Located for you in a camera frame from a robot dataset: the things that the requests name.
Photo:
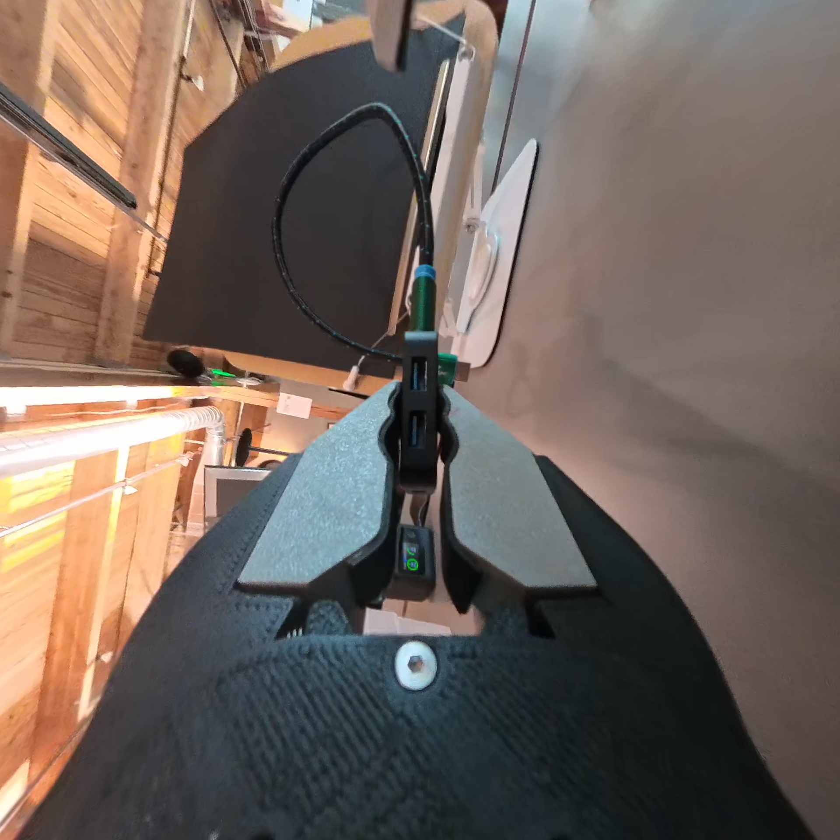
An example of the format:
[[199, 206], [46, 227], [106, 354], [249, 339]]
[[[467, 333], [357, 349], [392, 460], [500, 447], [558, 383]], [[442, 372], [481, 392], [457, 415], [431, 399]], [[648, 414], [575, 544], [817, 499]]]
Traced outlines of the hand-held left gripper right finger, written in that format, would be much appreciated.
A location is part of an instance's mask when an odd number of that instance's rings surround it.
[[449, 386], [441, 407], [440, 555], [458, 613], [596, 593], [532, 451]]

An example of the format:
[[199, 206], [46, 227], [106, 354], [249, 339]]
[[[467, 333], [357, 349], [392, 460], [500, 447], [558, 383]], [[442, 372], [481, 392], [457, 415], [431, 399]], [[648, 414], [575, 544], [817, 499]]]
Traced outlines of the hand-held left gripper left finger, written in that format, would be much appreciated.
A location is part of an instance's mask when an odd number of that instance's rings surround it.
[[336, 602], [351, 624], [385, 593], [402, 509], [394, 451], [401, 386], [390, 383], [310, 444], [291, 470], [236, 584], [275, 596], [279, 634]]

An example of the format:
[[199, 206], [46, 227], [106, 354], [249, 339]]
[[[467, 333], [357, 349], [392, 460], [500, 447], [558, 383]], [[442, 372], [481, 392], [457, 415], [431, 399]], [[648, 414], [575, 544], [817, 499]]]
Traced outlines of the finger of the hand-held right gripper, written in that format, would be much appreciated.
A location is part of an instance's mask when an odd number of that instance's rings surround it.
[[366, 15], [377, 63], [390, 72], [404, 72], [412, 1], [366, 1]]

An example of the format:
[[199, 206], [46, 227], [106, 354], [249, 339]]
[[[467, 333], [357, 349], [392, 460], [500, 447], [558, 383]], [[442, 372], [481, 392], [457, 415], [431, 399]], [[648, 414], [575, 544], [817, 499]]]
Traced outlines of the dark grey hub adapter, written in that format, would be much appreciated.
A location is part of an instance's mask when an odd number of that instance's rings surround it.
[[431, 494], [437, 483], [438, 336], [409, 330], [402, 348], [399, 478], [404, 491]]

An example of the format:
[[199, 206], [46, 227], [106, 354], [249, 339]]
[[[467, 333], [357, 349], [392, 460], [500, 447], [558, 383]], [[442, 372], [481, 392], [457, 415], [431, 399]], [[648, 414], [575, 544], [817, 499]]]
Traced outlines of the small black power station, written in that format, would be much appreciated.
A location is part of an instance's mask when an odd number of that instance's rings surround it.
[[426, 527], [401, 524], [387, 594], [404, 602], [423, 602], [436, 586], [434, 534]]

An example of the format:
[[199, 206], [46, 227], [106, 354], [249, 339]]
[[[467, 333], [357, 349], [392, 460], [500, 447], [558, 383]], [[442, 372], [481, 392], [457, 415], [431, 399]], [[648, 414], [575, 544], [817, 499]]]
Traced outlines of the black display board on stand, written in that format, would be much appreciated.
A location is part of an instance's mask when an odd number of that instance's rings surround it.
[[[404, 70], [375, 59], [370, 21], [348, 16], [295, 37], [267, 76], [187, 145], [161, 278], [143, 336], [219, 351], [249, 373], [373, 393], [396, 364], [349, 349], [298, 309], [271, 226], [283, 176], [330, 124], [383, 102], [404, 124], [432, 188], [440, 319], [478, 190], [482, 123], [498, 51], [484, 2], [416, 6]], [[389, 350], [405, 327], [420, 234], [396, 138], [378, 120], [333, 141], [301, 174], [282, 243], [304, 301], [334, 329]]]

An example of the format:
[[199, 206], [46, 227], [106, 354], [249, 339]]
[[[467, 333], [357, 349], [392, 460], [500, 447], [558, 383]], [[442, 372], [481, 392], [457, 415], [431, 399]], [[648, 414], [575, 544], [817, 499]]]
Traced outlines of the silver ventilation duct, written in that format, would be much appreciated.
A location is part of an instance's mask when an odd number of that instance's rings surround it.
[[206, 430], [206, 442], [211, 447], [211, 453], [220, 459], [226, 426], [224, 416], [214, 406], [2, 433], [1, 477], [104, 455], [124, 446], [148, 444], [198, 429]]

